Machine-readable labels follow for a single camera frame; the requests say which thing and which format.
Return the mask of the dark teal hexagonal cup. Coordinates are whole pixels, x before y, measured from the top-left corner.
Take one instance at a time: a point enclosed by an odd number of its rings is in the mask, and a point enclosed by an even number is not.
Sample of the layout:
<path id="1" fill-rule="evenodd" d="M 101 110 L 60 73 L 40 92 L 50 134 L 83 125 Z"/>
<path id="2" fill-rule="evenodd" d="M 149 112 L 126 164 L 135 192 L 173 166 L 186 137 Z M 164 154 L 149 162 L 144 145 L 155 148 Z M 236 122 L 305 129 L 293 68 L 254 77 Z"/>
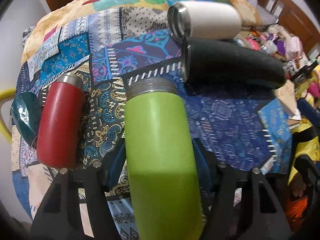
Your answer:
<path id="1" fill-rule="evenodd" d="M 11 105 L 13 121 L 25 142 L 36 148 L 39 133 L 42 105 L 32 92 L 17 95 Z"/>

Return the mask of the cardboard box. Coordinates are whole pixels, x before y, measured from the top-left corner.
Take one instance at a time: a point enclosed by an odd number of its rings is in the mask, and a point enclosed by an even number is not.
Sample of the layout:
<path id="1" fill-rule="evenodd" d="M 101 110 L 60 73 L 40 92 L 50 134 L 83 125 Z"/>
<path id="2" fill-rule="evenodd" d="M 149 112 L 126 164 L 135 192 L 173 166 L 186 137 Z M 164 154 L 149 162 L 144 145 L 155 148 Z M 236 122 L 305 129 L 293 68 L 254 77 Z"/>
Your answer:
<path id="1" fill-rule="evenodd" d="M 274 96 L 280 101 L 284 111 L 289 119 L 300 121 L 302 119 L 300 111 L 297 107 L 295 86 L 290 80 L 286 80 L 285 84 L 273 91 Z"/>

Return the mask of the blue patchwork bed sheet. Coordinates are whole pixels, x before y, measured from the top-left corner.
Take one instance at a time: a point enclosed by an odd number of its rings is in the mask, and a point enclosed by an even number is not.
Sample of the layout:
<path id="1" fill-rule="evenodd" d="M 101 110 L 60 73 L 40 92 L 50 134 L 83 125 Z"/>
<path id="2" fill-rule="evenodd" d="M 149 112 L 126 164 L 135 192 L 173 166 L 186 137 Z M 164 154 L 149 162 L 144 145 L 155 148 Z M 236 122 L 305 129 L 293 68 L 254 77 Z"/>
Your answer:
<path id="1" fill-rule="evenodd" d="M 106 26 L 98 22 L 99 15 Z M 274 89 L 264 86 L 193 88 L 182 77 L 182 42 L 169 30 L 167 14 L 150 8 L 120 7 L 82 16 L 55 32 L 22 65 L 17 95 L 34 93 L 42 105 L 57 79 L 72 73 L 84 84 L 76 167 L 83 170 L 125 144 L 125 105 L 129 87 L 139 80 L 170 80 L 182 98 L 191 142 L 200 139 L 216 159 L 250 171 L 277 154 L 272 130 L 288 134 Z M 271 118 L 273 129 L 269 128 Z M 39 162 L 36 148 L 21 138 L 14 182 L 31 197 L 40 186 L 46 192 L 63 168 Z M 105 194 L 120 239 L 140 239 L 131 202 L 127 160 L 117 185 Z"/>

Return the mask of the red thermos cup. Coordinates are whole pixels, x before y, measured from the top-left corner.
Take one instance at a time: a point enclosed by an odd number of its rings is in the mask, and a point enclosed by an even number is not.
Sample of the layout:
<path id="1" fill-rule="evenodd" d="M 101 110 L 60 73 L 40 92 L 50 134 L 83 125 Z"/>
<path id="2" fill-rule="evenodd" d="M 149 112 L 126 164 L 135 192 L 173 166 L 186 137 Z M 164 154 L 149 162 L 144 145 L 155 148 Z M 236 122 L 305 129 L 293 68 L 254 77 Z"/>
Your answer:
<path id="1" fill-rule="evenodd" d="M 53 168 L 75 168 L 78 130 L 85 100 L 84 84 L 72 73 L 52 83 L 42 111 L 37 159 Z"/>

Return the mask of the grey crumpled cloth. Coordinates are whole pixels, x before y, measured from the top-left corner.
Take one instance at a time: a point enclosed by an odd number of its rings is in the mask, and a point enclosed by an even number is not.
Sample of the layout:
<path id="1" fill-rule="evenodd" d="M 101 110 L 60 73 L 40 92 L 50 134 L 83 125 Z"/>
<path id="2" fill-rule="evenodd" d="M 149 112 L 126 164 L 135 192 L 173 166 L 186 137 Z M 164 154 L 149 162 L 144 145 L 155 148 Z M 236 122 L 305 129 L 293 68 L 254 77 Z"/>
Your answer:
<path id="1" fill-rule="evenodd" d="M 24 29 L 24 31 L 22 33 L 22 46 L 23 47 L 25 46 L 29 36 L 31 35 L 31 33 L 34 29 L 35 29 L 35 26 L 31 26 L 31 27 Z"/>

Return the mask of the grey pillow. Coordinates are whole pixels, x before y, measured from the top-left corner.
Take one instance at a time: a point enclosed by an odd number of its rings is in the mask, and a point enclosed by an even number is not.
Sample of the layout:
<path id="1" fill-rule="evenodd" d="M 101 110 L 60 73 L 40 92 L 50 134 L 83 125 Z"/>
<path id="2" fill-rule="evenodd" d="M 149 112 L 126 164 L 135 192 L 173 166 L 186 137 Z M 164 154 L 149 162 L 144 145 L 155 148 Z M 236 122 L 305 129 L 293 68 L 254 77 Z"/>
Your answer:
<path id="1" fill-rule="evenodd" d="M 278 23 L 277 16 L 269 13 L 265 8 L 258 4 L 258 0 L 246 0 L 251 6 L 255 7 L 263 25 L 272 25 Z"/>

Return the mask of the white thermos cup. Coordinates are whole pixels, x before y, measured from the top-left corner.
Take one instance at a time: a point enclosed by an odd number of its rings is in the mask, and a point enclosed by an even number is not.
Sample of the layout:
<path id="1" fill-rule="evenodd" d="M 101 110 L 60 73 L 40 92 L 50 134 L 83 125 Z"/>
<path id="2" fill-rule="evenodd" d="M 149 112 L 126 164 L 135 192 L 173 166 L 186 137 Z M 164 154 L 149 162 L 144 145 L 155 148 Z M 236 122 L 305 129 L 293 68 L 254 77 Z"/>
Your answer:
<path id="1" fill-rule="evenodd" d="M 186 38 L 225 40 L 236 37 L 242 20 L 235 7 L 208 1 L 177 1 L 167 13 L 172 38 L 182 42 Z"/>

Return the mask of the black thermos cup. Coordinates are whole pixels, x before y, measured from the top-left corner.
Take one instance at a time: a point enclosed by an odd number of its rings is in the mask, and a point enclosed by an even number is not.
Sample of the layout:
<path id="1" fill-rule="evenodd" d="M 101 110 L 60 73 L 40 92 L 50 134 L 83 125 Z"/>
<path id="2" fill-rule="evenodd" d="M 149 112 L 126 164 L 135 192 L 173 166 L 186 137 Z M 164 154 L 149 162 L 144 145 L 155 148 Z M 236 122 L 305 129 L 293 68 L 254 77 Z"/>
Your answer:
<path id="1" fill-rule="evenodd" d="M 185 38 L 181 59 L 183 81 L 193 88 L 254 85 L 278 89 L 286 82 L 283 62 L 226 41 Z"/>

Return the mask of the lime green thermos cup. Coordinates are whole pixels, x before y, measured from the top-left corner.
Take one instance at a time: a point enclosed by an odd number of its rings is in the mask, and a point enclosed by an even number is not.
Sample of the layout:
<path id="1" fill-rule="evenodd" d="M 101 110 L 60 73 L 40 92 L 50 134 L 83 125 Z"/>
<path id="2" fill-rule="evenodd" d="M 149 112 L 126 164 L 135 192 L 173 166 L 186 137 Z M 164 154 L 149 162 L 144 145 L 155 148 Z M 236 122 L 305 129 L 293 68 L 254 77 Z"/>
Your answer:
<path id="1" fill-rule="evenodd" d="M 150 77 L 129 87 L 125 148 L 140 239 L 198 239 L 196 161 L 184 102 L 170 80 Z"/>

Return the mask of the yellow chair back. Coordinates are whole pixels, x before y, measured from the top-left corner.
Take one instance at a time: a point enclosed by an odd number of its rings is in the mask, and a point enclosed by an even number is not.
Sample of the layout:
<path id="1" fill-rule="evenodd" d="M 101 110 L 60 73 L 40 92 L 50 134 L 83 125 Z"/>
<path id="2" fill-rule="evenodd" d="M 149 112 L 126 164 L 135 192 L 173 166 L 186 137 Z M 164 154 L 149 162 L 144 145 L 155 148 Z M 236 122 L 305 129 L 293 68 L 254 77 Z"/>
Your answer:
<path id="1" fill-rule="evenodd" d="M 8 128 L 8 120 L 10 111 L 8 107 L 5 105 L 7 102 L 10 102 L 11 99 L 14 98 L 16 93 L 16 89 L 9 88 L 1 90 L 0 100 L 1 100 L 1 135 L 6 139 L 8 143 L 11 143 L 12 133 Z"/>

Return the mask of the wooden headboard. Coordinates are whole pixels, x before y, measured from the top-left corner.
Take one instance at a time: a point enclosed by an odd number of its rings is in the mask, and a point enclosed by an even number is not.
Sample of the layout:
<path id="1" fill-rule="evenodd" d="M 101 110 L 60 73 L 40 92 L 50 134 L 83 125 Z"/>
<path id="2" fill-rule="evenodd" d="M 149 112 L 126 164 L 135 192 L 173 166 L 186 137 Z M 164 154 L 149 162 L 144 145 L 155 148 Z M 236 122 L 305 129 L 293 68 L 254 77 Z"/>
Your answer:
<path id="1" fill-rule="evenodd" d="M 319 45 L 319 31 L 307 14 L 291 0 L 258 0 L 258 5 L 277 16 L 278 23 L 300 38 L 307 54 Z"/>

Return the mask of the dark wine bottle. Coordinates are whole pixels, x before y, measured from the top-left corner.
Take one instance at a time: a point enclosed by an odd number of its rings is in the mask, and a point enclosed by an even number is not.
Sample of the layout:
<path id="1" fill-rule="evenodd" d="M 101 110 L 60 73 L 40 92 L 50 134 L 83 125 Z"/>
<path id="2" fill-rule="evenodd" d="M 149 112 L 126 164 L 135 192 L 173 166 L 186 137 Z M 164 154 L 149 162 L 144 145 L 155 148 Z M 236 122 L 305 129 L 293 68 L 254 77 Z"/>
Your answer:
<path id="1" fill-rule="evenodd" d="M 290 81 L 294 83 L 296 87 L 304 83 L 307 79 L 311 77 L 312 71 L 314 68 L 318 66 L 318 62 L 314 61 L 312 64 L 305 65 L 300 68 L 292 77 L 290 77 Z"/>

